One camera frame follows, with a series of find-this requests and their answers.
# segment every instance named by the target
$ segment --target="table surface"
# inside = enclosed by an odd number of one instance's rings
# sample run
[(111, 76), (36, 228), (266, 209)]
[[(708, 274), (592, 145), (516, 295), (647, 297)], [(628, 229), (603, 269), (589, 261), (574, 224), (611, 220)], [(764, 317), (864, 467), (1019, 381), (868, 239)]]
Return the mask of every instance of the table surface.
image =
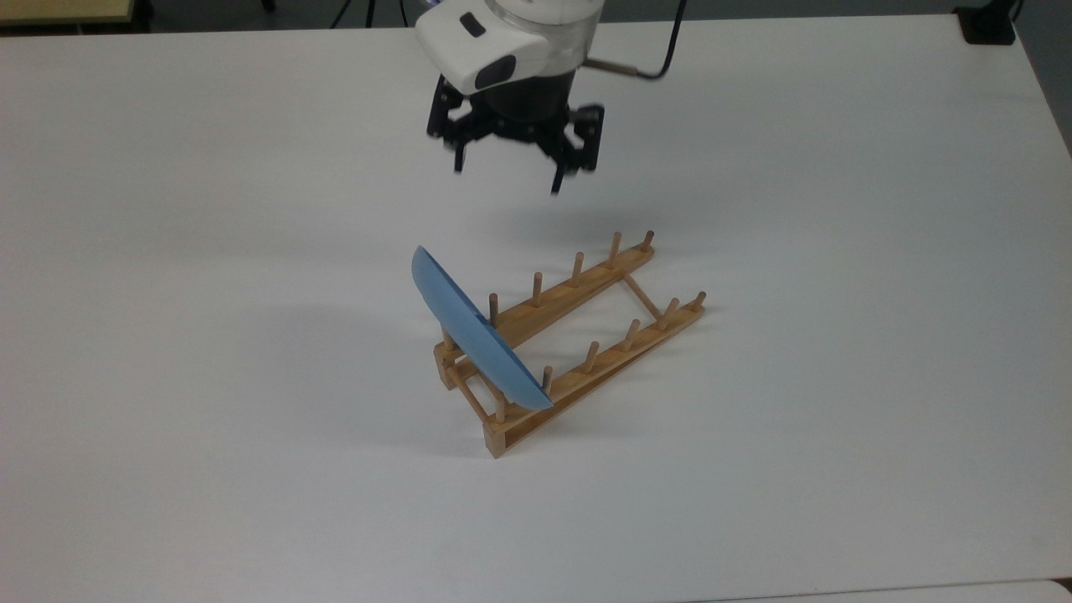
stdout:
[[(465, 173), (407, 31), (0, 40), (5, 601), (650, 602), (1072, 574), (1072, 162), (952, 16), (695, 21), (599, 168)], [(601, 26), (643, 64), (667, 24)], [(524, 299), (611, 233), (711, 311), (501, 459), (425, 245)], [(519, 350), (580, 362), (624, 289)]]

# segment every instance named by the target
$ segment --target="black cable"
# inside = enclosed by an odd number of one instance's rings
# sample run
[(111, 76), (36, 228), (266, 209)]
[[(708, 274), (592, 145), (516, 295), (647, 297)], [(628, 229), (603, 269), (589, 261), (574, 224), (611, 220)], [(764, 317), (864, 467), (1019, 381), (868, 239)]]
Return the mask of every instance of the black cable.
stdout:
[(339, 11), (339, 14), (336, 15), (336, 20), (331, 21), (331, 27), (328, 29), (334, 29), (334, 26), (339, 25), (339, 21), (342, 20), (343, 14), (346, 13), (346, 8), (349, 6), (349, 2), (351, 0), (346, 0), (346, 2), (342, 5), (342, 9)]
[(662, 61), (662, 69), (659, 70), (658, 73), (638, 71), (637, 77), (642, 77), (644, 79), (661, 79), (662, 76), (670, 71), (670, 61), (673, 60), (673, 49), (674, 46), (678, 45), (678, 30), (681, 29), (681, 19), (685, 16), (686, 3), (688, 3), (688, 0), (681, 0), (681, 2), (678, 3), (678, 15), (673, 19), (673, 31), (670, 33), (670, 46), (667, 47), (667, 58)]

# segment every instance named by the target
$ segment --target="wooden frame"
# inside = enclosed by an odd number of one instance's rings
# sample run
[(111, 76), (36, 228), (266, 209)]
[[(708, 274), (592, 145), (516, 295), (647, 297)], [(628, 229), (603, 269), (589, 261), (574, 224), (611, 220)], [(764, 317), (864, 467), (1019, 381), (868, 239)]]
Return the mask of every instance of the wooden frame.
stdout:
[[(448, 389), (456, 387), (460, 389), (473, 407), (473, 411), (483, 424), (485, 443), (493, 457), (498, 458), (505, 454), (533, 431), (547, 425), (567, 408), (610, 381), (641, 356), (684, 330), (703, 314), (705, 293), (700, 292), (695, 299), (684, 306), (674, 297), (665, 310), (660, 310), (632, 279), (631, 273), (646, 264), (655, 254), (655, 249), (652, 247), (654, 236), (655, 233), (649, 231), (643, 242), (620, 251), (622, 233), (614, 233), (606, 261), (582, 270), (584, 254), (578, 252), (569, 279), (547, 290), (542, 288), (544, 275), (536, 273), (533, 277), (532, 297), (502, 312), (498, 311), (498, 296), (494, 293), (489, 296), (489, 321), (511, 349), (524, 343), (616, 282), (628, 285), (652, 314), (651, 324), (641, 327), (641, 322), (634, 320), (625, 338), (601, 352), (599, 343), (593, 341), (584, 362), (560, 377), (554, 378), (551, 367), (546, 367), (542, 386), (553, 403), (550, 409), (532, 411), (507, 400), (503, 393), (481, 374), (468, 358), (464, 357), (465, 352), (459, 349), (444, 330), (443, 341), (433, 349), (440, 379)], [(492, 393), (493, 413), (489, 414), (485, 410), (468, 386), (468, 381), (474, 377), (478, 377)]]

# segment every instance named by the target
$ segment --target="blue plate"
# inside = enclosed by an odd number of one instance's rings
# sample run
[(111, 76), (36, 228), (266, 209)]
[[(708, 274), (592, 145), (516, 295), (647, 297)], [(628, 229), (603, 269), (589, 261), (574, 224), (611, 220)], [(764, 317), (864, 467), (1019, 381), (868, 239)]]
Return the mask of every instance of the blue plate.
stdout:
[(553, 406), (513, 350), (423, 247), (414, 252), (412, 267), (413, 282), (417, 283), (425, 304), (476, 368), (503, 391), (506, 399), (528, 410)]

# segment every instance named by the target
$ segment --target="floor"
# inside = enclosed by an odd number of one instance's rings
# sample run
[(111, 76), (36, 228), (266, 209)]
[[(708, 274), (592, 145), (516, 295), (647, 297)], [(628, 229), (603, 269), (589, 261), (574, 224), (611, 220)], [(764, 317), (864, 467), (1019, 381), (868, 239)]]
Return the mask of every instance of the floor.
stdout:
[[(267, 12), (260, 0), (152, 0), (155, 11), (148, 23), (153, 32), (325, 29), (346, 0), (276, 1), (277, 10)], [(375, 3), (375, 0), (352, 1), (338, 27), (364, 27), (370, 1)], [(948, 14), (959, 4), (983, 3), (984, 0), (694, 0), (685, 16), (740, 19)], [(669, 20), (676, 5), (678, 0), (607, 0), (602, 20)], [(375, 3), (373, 27), (402, 27), (400, 8), (404, 8), (411, 24), (426, 10), (421, 0), (381, 0)], [(1064, 144), (1072, 149), (1072, 0), (1025, 0), (1016, 28)], [(114, 28), (92, 26), (85, 30), (111, 32)], [(0, 35), (11, 33), (10, 29), (0, 30)]]

